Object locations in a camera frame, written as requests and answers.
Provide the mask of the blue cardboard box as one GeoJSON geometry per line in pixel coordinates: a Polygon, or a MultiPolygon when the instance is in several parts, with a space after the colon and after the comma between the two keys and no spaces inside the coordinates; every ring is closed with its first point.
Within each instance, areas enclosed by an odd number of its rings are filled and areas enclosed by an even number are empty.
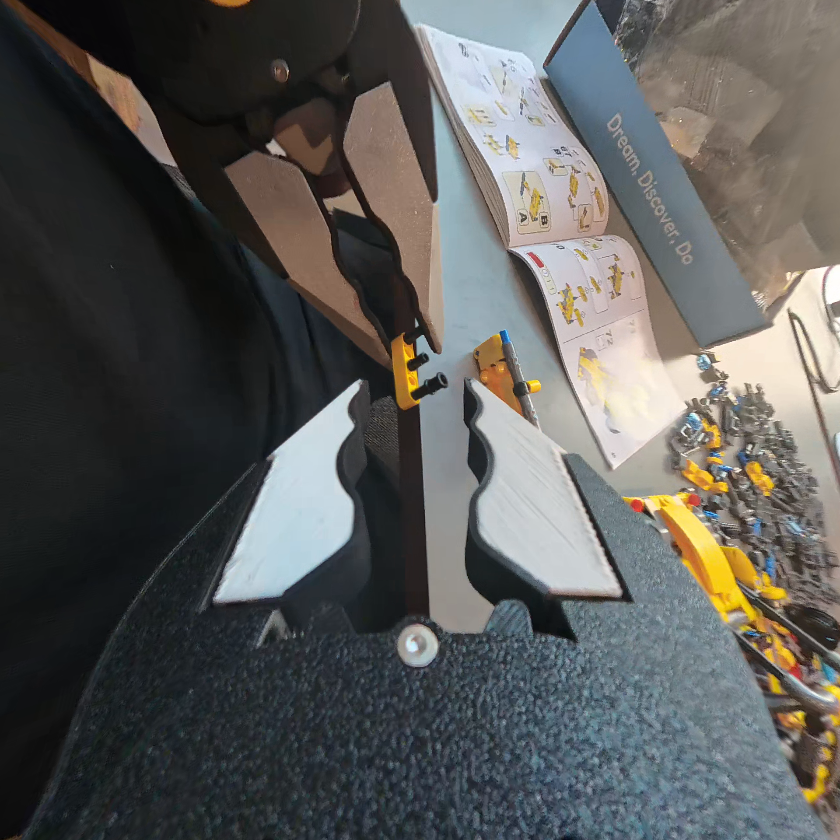
{"type": "Polygon", "coordinates": [[[801,272],[759,307],[616,45],[623,3],[579,2],[543,64],[548,79],[699,346],[767,329],[801,272]]]}

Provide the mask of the wooden pillar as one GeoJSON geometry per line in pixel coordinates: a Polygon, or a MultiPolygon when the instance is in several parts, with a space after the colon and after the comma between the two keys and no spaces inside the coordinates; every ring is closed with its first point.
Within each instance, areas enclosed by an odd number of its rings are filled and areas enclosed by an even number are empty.
{"type": "Polygon", "coordinates": [[[139,132],[139,95],[128,77],[91,57],[87,51],[61,34],[23,2],[3,1],[3,5],[14,13],[27,30],[52,48],[58,57],[117,113],[132,132],[139,132]]]}

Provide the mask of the pile of grey toy parts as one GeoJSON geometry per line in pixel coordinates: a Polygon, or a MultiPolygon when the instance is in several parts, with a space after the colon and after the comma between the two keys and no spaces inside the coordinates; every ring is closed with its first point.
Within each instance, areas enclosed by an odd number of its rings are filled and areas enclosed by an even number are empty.
{"type": "Polygon", "coordinates": [[[725,548],[795,602],[838,603],[838,556],[818,482],[760,384],[732,388],[718,357],[699,353],[707,394],[686,403],[668,440],[672,466],[699,491],[698,518],[725,548]]]}

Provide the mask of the grey axle with yellow connector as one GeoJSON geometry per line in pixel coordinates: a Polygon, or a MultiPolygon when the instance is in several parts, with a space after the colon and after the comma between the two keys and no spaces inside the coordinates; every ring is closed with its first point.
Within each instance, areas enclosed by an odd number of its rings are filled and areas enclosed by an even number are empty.
{"type": "Polygon", "coordinates": [[[521,414],[531,425],[541,429],[539,416],[534,407],[532,396],[542,390],[539,380],[528,380],[522,372],[518,354],[515,350],[509,331],[499,331],[502,356],[506,370],[511,380],[511,398],[508,403],[521,414]]]}

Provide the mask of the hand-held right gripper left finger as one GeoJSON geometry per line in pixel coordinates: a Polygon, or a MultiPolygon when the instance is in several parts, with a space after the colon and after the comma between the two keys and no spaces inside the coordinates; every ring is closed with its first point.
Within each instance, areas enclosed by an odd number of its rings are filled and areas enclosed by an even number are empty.
{"type": "Polygon", "coordinates": [[[212,606],[351,604],[371,576],[358,483],[371,396],[356,380],[259,466],[212,584],[212,606]]]}

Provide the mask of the yellow toy vehicle model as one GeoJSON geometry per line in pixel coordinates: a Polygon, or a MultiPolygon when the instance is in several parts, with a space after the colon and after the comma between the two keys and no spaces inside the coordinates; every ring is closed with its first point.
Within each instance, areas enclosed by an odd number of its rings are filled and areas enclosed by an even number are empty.
{"type": "Polygon", "coordinates": [[[717,541],[696,515],[696,493],[624,500],[670,543],[735,637],[806,801],[838,815],[838,625],[791,605],[745,552],[717,541]]]}

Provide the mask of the clear plastic bags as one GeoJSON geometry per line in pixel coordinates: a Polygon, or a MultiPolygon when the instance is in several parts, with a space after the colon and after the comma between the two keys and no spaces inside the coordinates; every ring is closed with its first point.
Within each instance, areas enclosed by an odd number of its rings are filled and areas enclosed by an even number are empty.
{"type": "Polygon", "coordinates": [[[614,35],[759,307],[837,265],[839,2],[624,2],[614,35]]]}

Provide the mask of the yellow beam with black pins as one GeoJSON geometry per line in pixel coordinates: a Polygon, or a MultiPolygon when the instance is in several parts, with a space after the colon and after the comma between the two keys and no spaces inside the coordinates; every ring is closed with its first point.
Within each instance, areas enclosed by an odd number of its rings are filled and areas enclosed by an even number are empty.
{"type": "Polygon", "coordinates": [[[427,352],[417,351],[417,341],[422,336],[421,328],[415,328],[399,334],[392,341],[395,403],[404,412],[413,410],[426,396],[448,388],[448,378],[443,372],[421,381],[421,368],[430,361],[427,352]]]}

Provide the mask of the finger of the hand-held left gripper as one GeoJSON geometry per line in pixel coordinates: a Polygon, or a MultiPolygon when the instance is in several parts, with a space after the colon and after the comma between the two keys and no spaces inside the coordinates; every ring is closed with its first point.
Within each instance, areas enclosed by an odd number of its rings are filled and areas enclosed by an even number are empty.
{"type": "Polygon", "coordinates": [[[415,320],[430,349],[445,338],[438,205],[390,81],[361,93],[343,135],[343,158],[364,214],[389,246],[415,320]]]}
{"type": "Polygon", "coordinates": [[[225,174],[295,291],[373,361],[391,369],[381,330],[342,273],[334,230],[305,172],[285,157],[251,152],[225,174]]]}

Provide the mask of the open instruction booklet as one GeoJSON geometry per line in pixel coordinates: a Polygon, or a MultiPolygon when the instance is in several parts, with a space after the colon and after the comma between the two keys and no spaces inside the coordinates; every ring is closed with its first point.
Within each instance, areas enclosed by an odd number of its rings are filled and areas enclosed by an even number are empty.
{"type": "Polygon", "coordinates": [[[561,360],[614,469],[681,411],[633,246],[606,232],[606,182],[525,55],[420,24],[444,110],[508,253],[528,268],[561,360]]]}

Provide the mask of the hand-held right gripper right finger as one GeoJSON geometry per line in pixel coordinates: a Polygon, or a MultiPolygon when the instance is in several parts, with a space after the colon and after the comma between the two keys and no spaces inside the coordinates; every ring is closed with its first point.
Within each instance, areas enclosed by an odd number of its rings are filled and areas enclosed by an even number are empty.
{"type": "Polygon", "coordinates": [[[465,567],[488,601],[620,600],[623,588],[565,452],[475,378],[464,380],[465,567]]]}

